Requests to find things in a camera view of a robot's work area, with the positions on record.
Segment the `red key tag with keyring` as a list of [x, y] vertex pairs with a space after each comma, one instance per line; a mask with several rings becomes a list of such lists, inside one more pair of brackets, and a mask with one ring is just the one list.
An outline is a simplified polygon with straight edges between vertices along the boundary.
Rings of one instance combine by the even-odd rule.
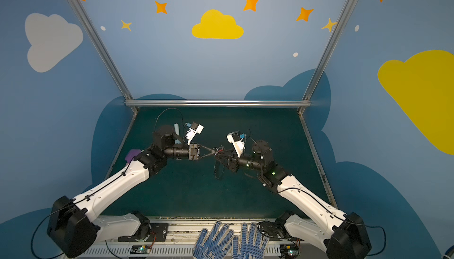
[[225, 150], [225, 148], [223, 146], [214, 148], [215, 154], [218, 154], [224, 150]]

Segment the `grey perforated metal ring plate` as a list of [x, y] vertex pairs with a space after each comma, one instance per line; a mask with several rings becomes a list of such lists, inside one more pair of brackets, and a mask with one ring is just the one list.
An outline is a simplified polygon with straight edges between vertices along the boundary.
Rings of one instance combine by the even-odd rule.
[[215, 180], [221, 181], [223, 178], [223, 174], [225, 171], [225, 166], [222, 163], [222, 161], [218, 158], [215, 157], [215, 164], [214, 164], [214, 177]]

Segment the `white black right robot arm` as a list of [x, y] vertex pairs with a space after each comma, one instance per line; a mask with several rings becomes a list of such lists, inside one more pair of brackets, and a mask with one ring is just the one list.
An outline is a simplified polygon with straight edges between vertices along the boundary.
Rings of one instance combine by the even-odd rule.
[[239, 168], [256, 170], [264, 187], [287, 199], [308, 216], [305, 220], [296, 214], [286, 214], [279, 219], [278, 223], [290, 237], [322, 250], [330, 259], [366, 258], [372, 244], [359, 215], [354, 212], [346, 215], [308, 190], [275, 162], [267, 142], [255, 142], [250, 155], [244, 152], [243, 141], [233, 145], [233, 149], [217, 153], [216, 161], [232, 172]]

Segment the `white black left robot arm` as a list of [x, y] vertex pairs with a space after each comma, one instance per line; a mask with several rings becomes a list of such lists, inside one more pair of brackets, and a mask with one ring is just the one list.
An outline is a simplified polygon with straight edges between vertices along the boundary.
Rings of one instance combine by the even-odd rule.
[[202, 131], [203, 125], [192, 123], [181, 137], [172, 125], [160, 127], [153, 133], [151, 146], [140, 150], [125, 168], [72, 199], [62, 196], [56, 200], [47, 235], [68, 258], [75, 258], [96, 242], [136, 234], [145, 224], [137, 214], [112, 221], [99, 219], [100, 214], [129, 190], [158, 174], [169, 159], [198, 160], [201, 146], [192, 140]]

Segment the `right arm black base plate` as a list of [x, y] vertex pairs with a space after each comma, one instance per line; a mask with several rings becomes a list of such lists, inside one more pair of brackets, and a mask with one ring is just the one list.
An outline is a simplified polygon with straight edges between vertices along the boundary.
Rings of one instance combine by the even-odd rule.
[[287, 239], [287, 234], [284, 228], [271, 221], [261, 221], [257, 223], [257, 228], [262, 235], [265, 235], [270, 240], [285, 240]]

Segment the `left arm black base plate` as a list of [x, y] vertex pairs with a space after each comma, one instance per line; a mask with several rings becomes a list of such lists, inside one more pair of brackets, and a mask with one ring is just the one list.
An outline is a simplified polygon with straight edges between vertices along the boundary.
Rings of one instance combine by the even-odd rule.
[[135, 234], [118, 238], [118, 242], [165, 242], [168, 223], [142, 223]]

